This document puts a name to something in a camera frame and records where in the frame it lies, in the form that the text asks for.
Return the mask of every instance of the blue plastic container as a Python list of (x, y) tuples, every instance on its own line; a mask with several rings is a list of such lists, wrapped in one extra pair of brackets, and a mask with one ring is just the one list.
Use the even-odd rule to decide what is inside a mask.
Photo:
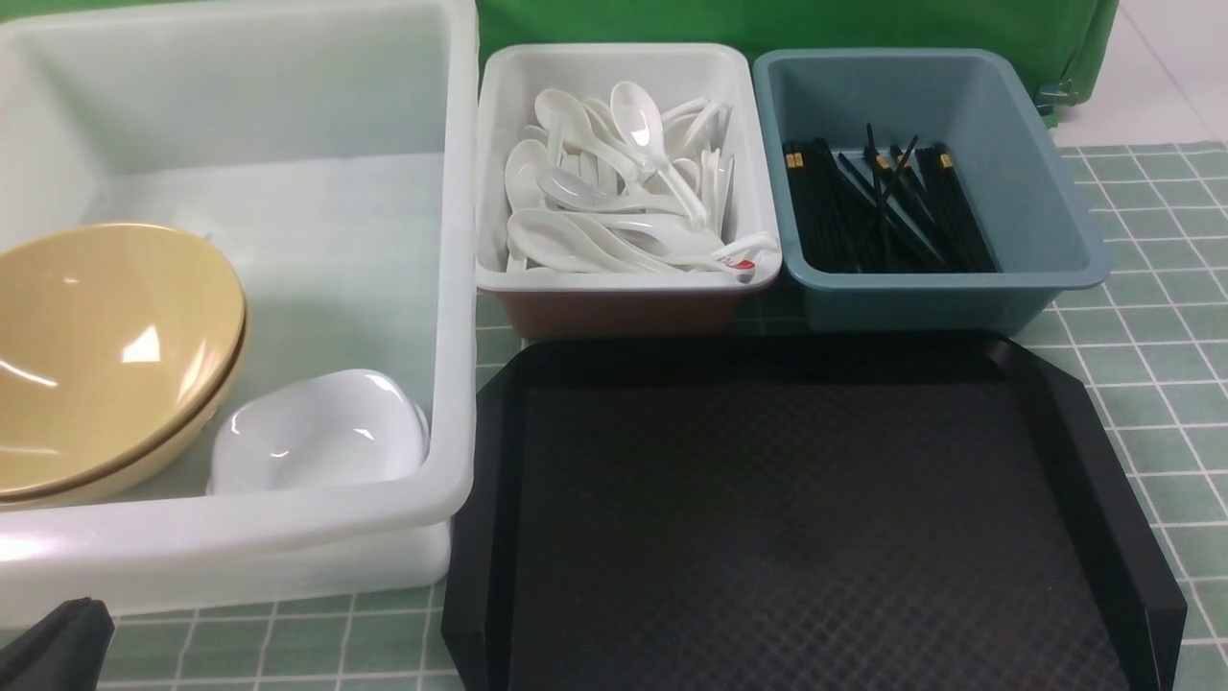
[[(814, 330), (985, 328), (1012, 335), (1063, 290), (1109, 275), (1100, 230), (1036, 109), (1002, 58), (965, 49), (776, 50), (755, 60), (755, 96), (788, 271)], [(835, 274), (802, 258), (782, 144), (825, 137), (861, 158), (935, 141), (1002, 271)]]

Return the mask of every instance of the white floor tile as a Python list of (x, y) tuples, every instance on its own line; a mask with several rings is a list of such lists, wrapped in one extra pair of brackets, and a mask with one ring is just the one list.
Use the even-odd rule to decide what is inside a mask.
[(1228, 1), (1124, 0), (1122, 10), (1211, 137), (1228, 139)]
[(1109, 49), (1092, 98), (1062, 109), (1061, 118), (1061, 124), (1054, 129), (1054, 140), (1059, 146), (1159, 144), (1212, 137), (1130, 17), (1121, 11), (1109, 37)]

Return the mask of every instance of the white spoon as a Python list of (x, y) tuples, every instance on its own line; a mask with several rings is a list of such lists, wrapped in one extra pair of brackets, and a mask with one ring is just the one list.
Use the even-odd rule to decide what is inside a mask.
[(550, 141), (550, 135), (538, 125), (528, 124), (521, 130), (521, 139), (537, 139), (542, 144), (548, 144)]
[(631, 244), (615, 234), (610, 228), (597, 222), (587, 214), (561, 214), (571, 221), (580, 232), (588, 236), (588, 239), (602, 248), (603, 252), (615, 259), (635, 266), (641, 272), (677, 272), (672, 266), (652, 254)]
[[(709, 217), (716, 220), (716, 153), (705, 149), (699, 156), (699, 198), (707, 209)], [(721, 237), (721, 228), (711, 225), (707, 230)]]
[(560, 133), (564, 144), (592, 152), (616, 169), (629, 185), (637, 184), (639, 162), (597, 136), (593, 123), (588, 119), (588, 110), (572, 95), (558, 88), (546, 88), (538, 93), (533, 110), (546, 131)]
[(725, 247), (721, 247), (712, 253), (713, 257), (737, 257), (739, 254), (750, 253), (752, 250), (759, 249), (780, 249), (780, 242), (776, 238), (768, 234), (766, 232), (754, 232), (740, 239), (734, 239)]
[(538, 171), (538, 187), (548, 198), (560, 206), (573, 211), (619, 212), (619, 211), (666, 211), (682, 214), (678, 199), (666, 194), (605, 194), (588, 184), (577, 174), (562, 168)]
[(537, 174), (549, 168), (549, 153), (537, 139), (526, 139), (512, 147), (503, 166), (503, 191), (512, 212), (545, 206), (545, 194), (537, 183)]
[(716, 150), (716, 217), (712, 228), (720, 237), (725, 232), (725, 211), (729, 206), (729, 187), (733, 184), (733, 156), (722, 156)]
[(686, 136), (686, 130), (690, 129), (691, 123), (695, 122), (695, 114), (683, 115), (672, 120), (669, 124), (664, 125), (662, 130), (666, 137), (666, 153), (669, 153), (670, 158), (679, 158), (680, 156), (674, 156), (670, 151), (678, 151), (682, 149), (683, 137)]
[(614, 124), (623, 140), (647, 153), (648, 166), (678, 196), (691, 222), (706, 226), (707, 210), (702, 201), (666, 156), (661, 112), (648, 92), (632, 81), (620, 81), (610, 92), (610, 110), (614, 113)]
[(559, 166), (562, 169), (570, 172), (571, 174), (580, 174), (580, 155), (578, 153), (564, 153), (562, 164)]
[(618, 194), (618, 173), (600, 158), (597, 158), (597, 189), (604, 194)]
[(666, 123), (666, 125), (668, 126), (670, 122), (683, 115), (693, 115), (702, 110), (705, 106), (707, 106), (707, 98), (691, 98), (685, 103), (674, 106), (673, 108), (669, 108), (664, 113), (661, 113), (661, 122)]
[(619, 231), (619, 234), (632, 244), (656, 254), (705, 254), (716, 252), (723, 243), (711, 232), (696, 231), (686, 218), (674, 214), (566, 214), (569, 217), (583, 216), (600, 225)]
[(529, 209), (507, 218), (507, 233), (528, 258), (569, 272), (635, 272), (598, 247), (576, 223), (555, 211)]
[(721, 108), (723, 103), (709, 103), (695, 119), (691, 120), (686, 131), (683, 134), (682, 139), (674, 142), (674, 149), (669, 149), (670, 141), (668, 136), (666, 137), (666, 150), (669, 151), (670, 158), (680, 158), (691, 156), (695, 151), (701, 149), (711, 149), (712, 139), (716, 133), (716, 119), (721, 114)]
[(607, 254), (648, 272), (672, 272), (675, 266), (725, 271), (738, 280), (749, 280), (755, 272), (750, 259), (732, 255), (722, 248), (709, 254), (648, 254), (635, 244), (616, 236), (588, 214), (560, 214), (572, 221), (577, 230), (602, 248)]
[(602, 188), (602, 183), (597, 178), (597, 156), (588, 151), (580, 152), (580, 178), (598, 189)]
[[(678, 168), (678, 174), (683, 176), (683, 179), (699, 194), (699, 163), (690, 158), (678, 158), (674, 161), (674, 167)], [(650, 177), (643, 183), (643, 189), (653, 194), (669, 194), (669, 187), (666, 185), (659, 176)]]
[(585, 110), (588, 112), (588, 122), (593, 125), (593, 134), (634, 160), (636, 164), (642, 166), (645, 163), (643, 155), (628, 146), (623, 141), (623, 137), (618, 135), (618, 130), (614, 126), (614, 113), (610, 112), (609, 106), (597, 98), (585, 98), (583, 106)]

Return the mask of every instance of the black object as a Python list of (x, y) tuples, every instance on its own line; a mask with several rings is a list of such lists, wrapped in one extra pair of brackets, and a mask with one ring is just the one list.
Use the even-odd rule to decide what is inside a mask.
[[(907, 151), (890, 145), (894, 161), (889, 161), (867, 124), (861, 157), (871, 178), (844, 153), (833, 153), (823, 137), (785, 144), (790, 195), (807, 263), (829, 272), (1000, 270), (950, 151), (941, 142), (916, 149), (911, 157), (919, 164), (914, 166), (910, 155), (917, 140), (912, 137)], [(892, 206), (893, 198), (900, 211)]]
[(99, 600), (64, 603), (0, 650), (0, 690), (92, 691), (114, 631)]
[(478, 400), (469, 691), (1168, 691), (1185, 601), (1082, 385), (984, 334), (533, 345)]

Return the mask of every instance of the black tray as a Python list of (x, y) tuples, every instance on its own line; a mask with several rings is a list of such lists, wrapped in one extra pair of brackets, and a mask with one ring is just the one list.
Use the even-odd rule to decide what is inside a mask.
[(479, 395), (469, 691), (1170, 690), (1083, 387), (984, 334), (534, 345)]

